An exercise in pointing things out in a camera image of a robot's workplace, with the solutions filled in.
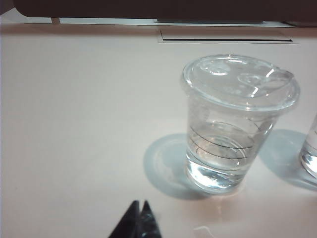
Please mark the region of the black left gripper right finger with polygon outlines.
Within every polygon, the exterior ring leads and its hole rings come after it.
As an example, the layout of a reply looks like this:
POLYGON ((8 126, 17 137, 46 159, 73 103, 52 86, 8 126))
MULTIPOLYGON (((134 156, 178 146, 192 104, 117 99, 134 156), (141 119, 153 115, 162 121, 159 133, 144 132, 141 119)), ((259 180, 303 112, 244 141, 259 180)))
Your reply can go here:
POLYGON ((144 201, 136 222, 136 238, 162 238, 159 225, 147 200, 144 201))

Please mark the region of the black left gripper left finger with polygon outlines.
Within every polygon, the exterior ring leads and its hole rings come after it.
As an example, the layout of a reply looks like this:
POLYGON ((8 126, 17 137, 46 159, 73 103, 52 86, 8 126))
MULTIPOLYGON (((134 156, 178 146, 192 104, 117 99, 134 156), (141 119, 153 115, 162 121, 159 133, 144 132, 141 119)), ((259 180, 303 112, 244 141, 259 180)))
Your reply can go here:
POLYGON ((109 238, 136 238, 139 222, 139 201, 134 200, 113 229, 109 238))

